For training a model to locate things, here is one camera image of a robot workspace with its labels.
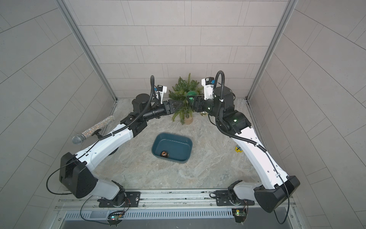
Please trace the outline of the green glitter ball ornament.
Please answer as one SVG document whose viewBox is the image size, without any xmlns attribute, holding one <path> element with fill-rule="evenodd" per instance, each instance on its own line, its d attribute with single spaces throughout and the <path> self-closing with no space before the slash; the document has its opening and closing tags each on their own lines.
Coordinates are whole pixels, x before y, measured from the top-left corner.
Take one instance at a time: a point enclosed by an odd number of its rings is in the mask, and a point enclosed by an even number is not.
<svg viewBox="0 0 366 229">
<path fill-rule="evenodd" d="M 187 99 L 192 99 L 196 95 L 199 95 L 199 93 L 197 91 L 189 91 L 187 93 Z"/>
</svg>

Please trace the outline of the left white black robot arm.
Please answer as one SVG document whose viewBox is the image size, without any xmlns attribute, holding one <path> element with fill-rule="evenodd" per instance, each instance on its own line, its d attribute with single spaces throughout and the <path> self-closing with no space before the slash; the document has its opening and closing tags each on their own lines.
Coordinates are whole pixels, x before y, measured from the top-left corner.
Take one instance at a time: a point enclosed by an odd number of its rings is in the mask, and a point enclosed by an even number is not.
<svg viewBox="0 0 366 229">
<path fill-rule="evenodd" d="M 172 99 L 160 102 L 154 95 L 140 94 L 132 100 L 132 105 L 133 112 L 109 134 L 77 154 L 66 153 L 61 158 L 59 181 L 76 198 L 99 196 L 103 204 L 122 206 L 126 198 L 124 187 L 115 181 L 98 179 L 92 172 L 122 144 L 141 133 L 148 120 L 175 113 L 183 102 Z"/>
</svg>

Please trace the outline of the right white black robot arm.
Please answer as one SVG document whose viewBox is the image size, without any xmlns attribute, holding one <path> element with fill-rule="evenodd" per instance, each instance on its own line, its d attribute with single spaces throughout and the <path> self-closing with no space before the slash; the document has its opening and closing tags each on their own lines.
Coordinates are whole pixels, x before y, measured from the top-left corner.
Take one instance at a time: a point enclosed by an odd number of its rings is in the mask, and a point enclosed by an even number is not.
<svg viewBox="0 0 366 229">
<path fill-rule="evenodd" d="M 215 118 L 218 130 L 236 142 L 259 175 L 257 183 L 234 183 L 230 187 L 234 198 L 256 201 L 268 213 L 289 200 L 300 186 L 299 179 L 289 176 L 264 148 L 247 117 L 235 109 L 228 87 L 206 89 L 204 95 L 190 95 L 187 100 L 194 111 Z"/>
</svg>

